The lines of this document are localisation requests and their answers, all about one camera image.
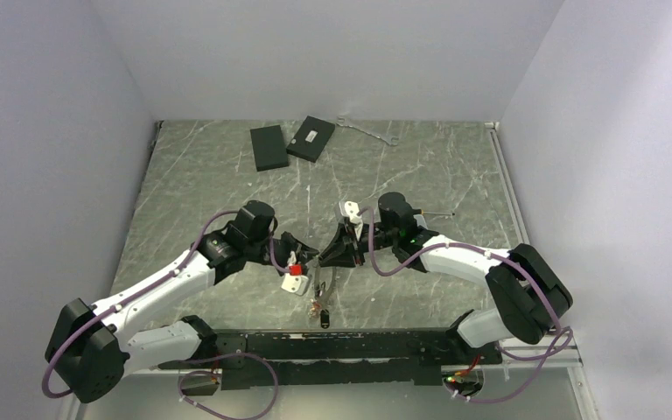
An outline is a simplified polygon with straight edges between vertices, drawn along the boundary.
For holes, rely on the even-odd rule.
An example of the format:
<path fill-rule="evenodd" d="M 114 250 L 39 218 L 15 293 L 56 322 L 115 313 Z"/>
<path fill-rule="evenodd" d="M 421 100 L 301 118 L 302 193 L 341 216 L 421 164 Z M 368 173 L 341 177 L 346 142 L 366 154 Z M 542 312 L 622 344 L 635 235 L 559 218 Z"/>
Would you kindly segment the black tagged key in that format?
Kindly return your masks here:
<path fill-rule="evenodd" d="M 328 310 L 321 310 L 319 315 L 319 325 L 322 329 L 328 329 L 331 325 L 330 312 Z"/>

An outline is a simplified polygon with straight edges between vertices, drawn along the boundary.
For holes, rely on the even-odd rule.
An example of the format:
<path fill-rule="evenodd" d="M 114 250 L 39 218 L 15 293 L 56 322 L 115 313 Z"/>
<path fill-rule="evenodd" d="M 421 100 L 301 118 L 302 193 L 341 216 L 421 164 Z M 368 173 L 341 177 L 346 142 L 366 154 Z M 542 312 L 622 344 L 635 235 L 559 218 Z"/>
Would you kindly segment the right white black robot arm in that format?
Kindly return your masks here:
<path fill-rule="evenodd" d="M 447 351 L 456 362 L 467 363 L 481 347 L 500 340 L 533 345 L 550 332 L 568 332 L 561 318 L 573 305 L 572 295 L 533 246 L 484 248 L 454 241 L 429 229 L 423 211 L 399 192 L 384 193 L 376 208 L 344 201 L 337 215 L 337 232 L 318 258 L 323 267 L 370 263 L 381 277 L 415 270 L 486 287 L 492 308 L 470 311 L 450 329 Z"/>

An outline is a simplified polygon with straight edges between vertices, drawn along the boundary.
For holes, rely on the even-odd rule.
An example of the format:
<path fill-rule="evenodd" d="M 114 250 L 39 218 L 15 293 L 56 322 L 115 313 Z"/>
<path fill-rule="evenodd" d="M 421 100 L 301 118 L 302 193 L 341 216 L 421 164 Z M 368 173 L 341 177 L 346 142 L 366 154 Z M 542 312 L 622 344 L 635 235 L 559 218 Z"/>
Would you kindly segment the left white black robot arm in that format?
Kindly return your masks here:
<path fill-rule="evenodd" d="M 278 274 L 303 268 L 319 251 L 289 232 L 274 236 L 274 209 L 251 200 L 231 220 L 212 230 L 205 224 L 189 248 L 171 263 L 126 290 L 88 304 L 76 298 L 60 311 L 45 350 L 43 394 L 52 399 L 75 395 L 91 403 L 122 378 L 171 361 L 209 365 L 218 336 L 198 316 L 148 329 L 154 316 L 190 296 L 214 287 L 249 263 Z"/>

